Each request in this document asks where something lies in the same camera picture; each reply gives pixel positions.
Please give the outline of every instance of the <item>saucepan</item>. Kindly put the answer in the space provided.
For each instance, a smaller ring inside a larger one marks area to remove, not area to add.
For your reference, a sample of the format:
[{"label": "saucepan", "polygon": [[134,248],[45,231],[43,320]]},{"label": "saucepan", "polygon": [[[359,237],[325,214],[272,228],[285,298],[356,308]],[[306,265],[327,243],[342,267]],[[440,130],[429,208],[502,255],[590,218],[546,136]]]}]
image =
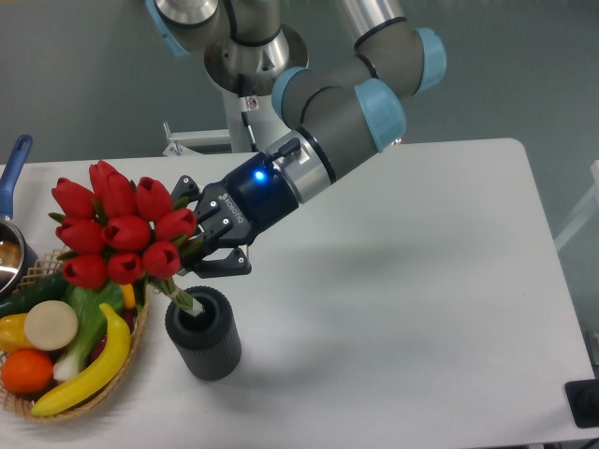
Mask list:
[{"label": "saucepan", "polygon": [[12,223],[13,195],[29,150],[30,136],[20,136],[0,178],[0,300],[8,297],[21,277],[34,265],[37,255]]}]

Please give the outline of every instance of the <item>light blue joint cap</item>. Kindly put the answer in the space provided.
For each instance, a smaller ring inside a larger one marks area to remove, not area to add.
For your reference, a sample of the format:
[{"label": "light blue joint cap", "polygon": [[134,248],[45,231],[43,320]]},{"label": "light blue joint cap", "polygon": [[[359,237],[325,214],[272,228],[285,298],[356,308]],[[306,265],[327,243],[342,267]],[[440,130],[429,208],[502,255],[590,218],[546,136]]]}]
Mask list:
[{"label": "light blue joint cap", "polygon": [[162,17],[160,17],[153,0],[145,0],[145,5],[150,13],[150,17],[152,17],[154,25],[156,25],[156,28],[158,28],[158,32],[165,41],[165,44],[167,44],[170,52],[175,56],[185,56],[189,54],[189,52],[181,46],[177,39],[175,39],[175,36],[173,36],[170,30],[167,28],[162,20]]},{"label": "light blue joint cap", "polygon": [[383,152],[405,132],[406,120],[402,103],[381,80],[367,80],[354,89],[376,150]]},{"label": "light blue joint cap", "polygon": [[418,91],[422,92],[443,79],[447,68],[447,56],[443,42],[432,29],[418,28],[416,32],[420,35],[424,49],[424,70],[418,88]]},{"label": "light blue joint cap", "polygon": [[287,88],[287,84],[289,84],[291,79],[303,70],[310,69],[306,67],[291,67],[287,69],[281,74],[277,81],[275,81],[274,86],[272,86],[272,108],[281,120],[283,119],[283,95],[285,93],[285,89]]}]

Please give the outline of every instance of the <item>tulip bouquet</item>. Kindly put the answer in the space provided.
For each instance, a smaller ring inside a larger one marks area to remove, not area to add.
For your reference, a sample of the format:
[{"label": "tulip bouquet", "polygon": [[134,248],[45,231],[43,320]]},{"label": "tulip bouquet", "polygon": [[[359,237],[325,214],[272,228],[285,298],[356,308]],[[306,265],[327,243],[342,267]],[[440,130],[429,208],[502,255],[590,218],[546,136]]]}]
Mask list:
[{"label": "tulip bouquet", "polygon": [[64,212],[50,214],[60,224],[56,236],[70,248],[61,255],[65,279],[88,289],[107,280],[148,282],[191,308],[193,299],[172,279],[202,243],[187,198],[173,202],[161,182],[144,177],[136,185],[105,161],[89,174],[92,190],[66,178],[51,190]]}]

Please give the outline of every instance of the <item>black vase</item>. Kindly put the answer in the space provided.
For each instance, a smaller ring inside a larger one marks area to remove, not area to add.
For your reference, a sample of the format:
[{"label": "black vase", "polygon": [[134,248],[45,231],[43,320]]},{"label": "black vase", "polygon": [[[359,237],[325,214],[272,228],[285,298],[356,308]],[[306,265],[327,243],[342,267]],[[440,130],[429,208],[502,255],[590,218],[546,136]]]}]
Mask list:
[{"label": "black vase", "polygon": [[171,302],[165,326],[187,368],[199,379],[216,381],[237,367],[241,341],[226,297],[210,287],[185,290],[204,307],[193,317]]}]

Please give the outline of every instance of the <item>green vegetable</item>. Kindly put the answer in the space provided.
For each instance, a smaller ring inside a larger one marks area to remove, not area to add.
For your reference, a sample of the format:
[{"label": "green vegetable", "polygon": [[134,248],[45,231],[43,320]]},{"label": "green vegetable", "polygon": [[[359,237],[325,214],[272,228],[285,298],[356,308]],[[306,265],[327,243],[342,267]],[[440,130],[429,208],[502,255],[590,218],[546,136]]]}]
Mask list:
[{"label": "green vegetable", "polygon": [[4,301],[0,301],[0,318],[17,313],[27,313],[40,302],[49,299],[60,299],[65,294],[68,282],[63,272],[56,271],[27,285],[21,291],[13,293]]},{"label": "green vegetable", "polygon": [[99,306],[106,303],[121,313],[123,290],[114,282],[108,282],[99,292],[75,287],[66,294],[65,302],[77,314],[79,331],[54,364],[54,379],[58,382],[66,382],[83,371],[94,347],[106,334],[106,318]]}]

